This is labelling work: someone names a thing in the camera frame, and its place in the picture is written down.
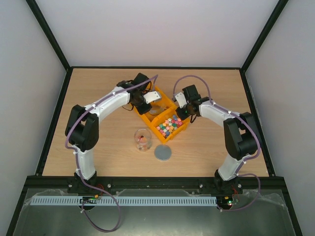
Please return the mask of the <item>metal scoop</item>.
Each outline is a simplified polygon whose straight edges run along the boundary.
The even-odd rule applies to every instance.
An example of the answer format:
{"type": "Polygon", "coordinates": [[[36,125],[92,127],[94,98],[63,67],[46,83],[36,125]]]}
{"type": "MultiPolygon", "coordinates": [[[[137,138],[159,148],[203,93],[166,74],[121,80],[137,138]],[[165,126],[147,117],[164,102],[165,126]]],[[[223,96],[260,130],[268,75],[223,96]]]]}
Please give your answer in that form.
{"type": "Polygon", "coordinates": [[[149,113],[152,116],[158,116],[164,111],[164,108],[158,105],[153,105],[152,108],[150,109],[149,113]]]}

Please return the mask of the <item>yellow bin with gummies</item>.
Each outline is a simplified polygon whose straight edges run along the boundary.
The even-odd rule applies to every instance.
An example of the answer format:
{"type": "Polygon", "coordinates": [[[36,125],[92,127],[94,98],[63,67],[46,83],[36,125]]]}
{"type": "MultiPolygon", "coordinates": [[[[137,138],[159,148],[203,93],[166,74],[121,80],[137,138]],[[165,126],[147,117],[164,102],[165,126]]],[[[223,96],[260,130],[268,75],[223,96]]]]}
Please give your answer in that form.
{"type": "Polygon", "coordinates": [[[173,118],[173,115],[176,114],[175,109],[176,105],[175,103],[168,98],[168,96],[158,87],[155,87],[155,91],[158,91],[162,99],[156,102],[152,102],[151,106],[158,105],[164,108],[164,111],[159,114],[158,116],[152,116],[149,112],[140,115],[136,108],[134,108],[134,111],[137,113],[137,115],[144,121],[144,123],[152,130],[156,129],[159,125],[165,123],[165,121],[169,118],[173,118]]]}

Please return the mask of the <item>clear plastic jar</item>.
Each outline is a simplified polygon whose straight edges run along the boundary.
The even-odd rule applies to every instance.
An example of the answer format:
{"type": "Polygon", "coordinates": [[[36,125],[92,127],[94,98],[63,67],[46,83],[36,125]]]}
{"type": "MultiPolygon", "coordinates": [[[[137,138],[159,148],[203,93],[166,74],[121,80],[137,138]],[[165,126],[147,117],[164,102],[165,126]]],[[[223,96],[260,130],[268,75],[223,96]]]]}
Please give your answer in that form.
{"type": "Polygon", "coordinates": [[[141,128],[134,133],[134,141],[139,151],[148,151],[152,146],[152,136],[148,129],[141,128]]]}

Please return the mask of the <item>grey round jar lid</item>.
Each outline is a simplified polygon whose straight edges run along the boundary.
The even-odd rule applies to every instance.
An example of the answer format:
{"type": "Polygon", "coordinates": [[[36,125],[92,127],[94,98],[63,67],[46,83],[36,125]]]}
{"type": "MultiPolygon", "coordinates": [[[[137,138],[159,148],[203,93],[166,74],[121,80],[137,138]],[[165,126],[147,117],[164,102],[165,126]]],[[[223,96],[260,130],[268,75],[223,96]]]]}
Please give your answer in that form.
{"type": "Polygon", "coordinates": [[[158,145],[155,148],[154,155],[160,161],[167,161],[172,155],[172,150],[168,145],[158,145]]]}

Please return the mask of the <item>yellow bin with colourful candies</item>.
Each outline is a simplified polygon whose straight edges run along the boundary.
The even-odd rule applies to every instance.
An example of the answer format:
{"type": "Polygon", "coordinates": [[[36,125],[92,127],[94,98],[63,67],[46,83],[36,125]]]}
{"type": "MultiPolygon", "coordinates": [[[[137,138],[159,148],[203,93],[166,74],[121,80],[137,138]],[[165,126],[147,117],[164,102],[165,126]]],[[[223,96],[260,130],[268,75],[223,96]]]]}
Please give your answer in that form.
{"type": "Polygon", "coordinates": [[[181,131],[185,131],[190,118],[179,118],[174,109],[167,109],[151,121],[149,127],[162,144],[173,140],[181,131]]]}

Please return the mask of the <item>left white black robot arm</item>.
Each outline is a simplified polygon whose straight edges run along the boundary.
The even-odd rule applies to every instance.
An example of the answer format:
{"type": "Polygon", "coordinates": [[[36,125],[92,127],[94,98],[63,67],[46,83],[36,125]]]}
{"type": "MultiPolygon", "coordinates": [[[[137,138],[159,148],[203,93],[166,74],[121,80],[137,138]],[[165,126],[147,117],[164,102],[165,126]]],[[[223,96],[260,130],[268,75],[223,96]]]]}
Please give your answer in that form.
{"type": "Polygon", "coordinates": [[[65,129],[65,148],[73,150],[76,162],[76,175],[85,185],[96,175],[94,147],[99,140],[99,125],[112,112],[128,103],[134,106],[150,103],[143,91],[157,75],[148,78],[139,73],[134,80],[121,81],[105,96],[86,106],[75,105],[69,115],[65,129]]]}

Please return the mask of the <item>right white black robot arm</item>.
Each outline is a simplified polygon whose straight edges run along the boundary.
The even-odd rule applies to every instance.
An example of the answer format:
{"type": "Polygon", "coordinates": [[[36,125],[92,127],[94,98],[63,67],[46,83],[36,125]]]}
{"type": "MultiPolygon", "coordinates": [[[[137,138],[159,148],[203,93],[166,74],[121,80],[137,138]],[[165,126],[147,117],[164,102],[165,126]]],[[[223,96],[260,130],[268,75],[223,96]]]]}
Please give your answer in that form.
{"type": "Polygon", "coordinates": [[[226,192],[247,160],[260,155],[259,133],[253,115],[233,112],[209,97],[201,97],[195,85],[173,94],[173,100],[178,103],[176,113],[180,119],[191,118],[194,122],[192,117],[203,117],[223,128],[227,157],[215,171],[214,186],[219,192],[226,192]]]}

